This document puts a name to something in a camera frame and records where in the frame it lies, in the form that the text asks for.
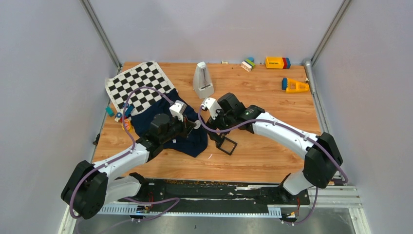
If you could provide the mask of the navy blue garment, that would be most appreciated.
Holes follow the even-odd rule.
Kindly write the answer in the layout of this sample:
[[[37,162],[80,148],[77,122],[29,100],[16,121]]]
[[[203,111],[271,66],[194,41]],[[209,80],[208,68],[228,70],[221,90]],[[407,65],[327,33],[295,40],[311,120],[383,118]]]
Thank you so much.
[[[208,146],[206,130],[200,127],[193,130],[188,137],[173,136],[173,117],[169,107],[176,100],[183,101],[187,105],[184,116],[192,122],[198,120],[197,113],[179,97],[176,89],[168,94],[158,93],[162,97],[161,100],[144,112],[131,117],[132,126],[139,136],[136,143],[147,148],[150,153],[148,161],[154,159],[163,149],[173,149],[191,157],[197,157]]]

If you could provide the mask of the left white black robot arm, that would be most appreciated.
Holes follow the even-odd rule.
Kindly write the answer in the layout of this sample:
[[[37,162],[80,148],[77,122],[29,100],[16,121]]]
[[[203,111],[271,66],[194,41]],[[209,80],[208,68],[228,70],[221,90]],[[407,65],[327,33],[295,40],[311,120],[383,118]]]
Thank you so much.
[[[188,137],[192,130],[201,126],[186,116],[169,117],[157,114],[148,130],[132,146],[102,161],[78,163],[60,195],[70,206],[73,218],[90,219],[108,203],[133,197],[144,201],[149,196],[148,186],[137,173],[121,177],[138,165],[155,158],[166,142],[177,137]]]

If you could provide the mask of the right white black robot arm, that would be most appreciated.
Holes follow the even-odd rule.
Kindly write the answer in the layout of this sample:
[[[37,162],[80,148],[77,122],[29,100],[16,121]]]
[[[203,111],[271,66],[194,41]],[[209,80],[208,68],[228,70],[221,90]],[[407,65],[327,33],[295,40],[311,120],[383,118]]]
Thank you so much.
[[[303,158],[303,169],[287,175],[280,184],[278,197],[283,203],[293,202],[308,188],[326,188],[336,172],[341,171],[341,153],[334,137],[327,132],[317,135],[300,130],[257,105],[245,107],[233,93],[218,100],[204,99],[200,110],[209,111],[210,117],[202,125],[217,136],[234,129],[245,130],[271,139]]]

